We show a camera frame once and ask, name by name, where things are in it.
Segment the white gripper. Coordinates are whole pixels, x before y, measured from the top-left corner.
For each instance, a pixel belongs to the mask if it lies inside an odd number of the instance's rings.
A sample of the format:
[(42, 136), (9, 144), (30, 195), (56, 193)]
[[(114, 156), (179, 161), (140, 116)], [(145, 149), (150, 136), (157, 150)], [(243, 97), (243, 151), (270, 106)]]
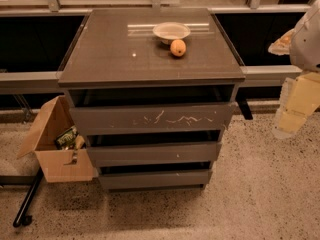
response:
[[(295, 30), (291, 29), (274, 41), (268, 52), (277, 56), (289, 55)], [(295, 80), (286, 78), (280, 92), (279, 108), (274, 117), (272, 133), (277, 139), (294, 136), (320, 106), (320, 74), (307, 73)]]

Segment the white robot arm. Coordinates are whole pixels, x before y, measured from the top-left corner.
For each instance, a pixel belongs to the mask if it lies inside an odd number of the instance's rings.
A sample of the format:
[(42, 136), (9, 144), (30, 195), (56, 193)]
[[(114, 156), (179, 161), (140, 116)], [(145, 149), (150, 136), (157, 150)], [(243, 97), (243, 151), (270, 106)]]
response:
[(294, 136), (320, 106), (320, 0), (293, 29), (272, 43), (268, 52), (288, 55), (291, 64), (302, 70), (295, 79), (285, 79), (274, 118), (273, 135), (286, 139)]

